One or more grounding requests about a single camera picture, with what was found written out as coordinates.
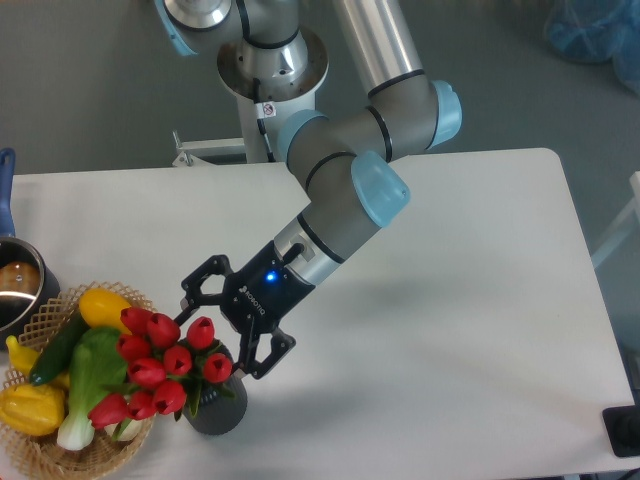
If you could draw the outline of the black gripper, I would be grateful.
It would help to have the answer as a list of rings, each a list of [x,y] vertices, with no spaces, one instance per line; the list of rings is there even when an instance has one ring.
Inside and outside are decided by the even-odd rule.
[[[220,306],[242,334],[233,375],[262,379],[296,346],[293,336],[277,328],[280,320],[315,289],[290,269],[302,252],[302,244],[295,243],[281,256],[271,241],[237,272],[226,255],[209,257],[181,282],[184,297],[174,321],[183,325],[200,308]],[[204,293],[203,285],[212,276],[226,278],[223,291]]]

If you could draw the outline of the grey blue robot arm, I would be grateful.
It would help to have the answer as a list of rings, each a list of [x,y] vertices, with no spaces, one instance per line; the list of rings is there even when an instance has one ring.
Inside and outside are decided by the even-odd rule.
[[[450,140],[461,126],[457,94],[426,76],[397,2],[334,8],[369,100],[340,121],[316,110],[328,55],[300,23],[297,2],[155,3],[179,54],[219,43],[217,70],[237,102],[246,160],[283,163],[309,199],[240,270],[214,256],[182,284],[180,321],[216,305],[239,334],[239,376],[263,377],[294,347],[281,319],[408,204],[392,162]]]

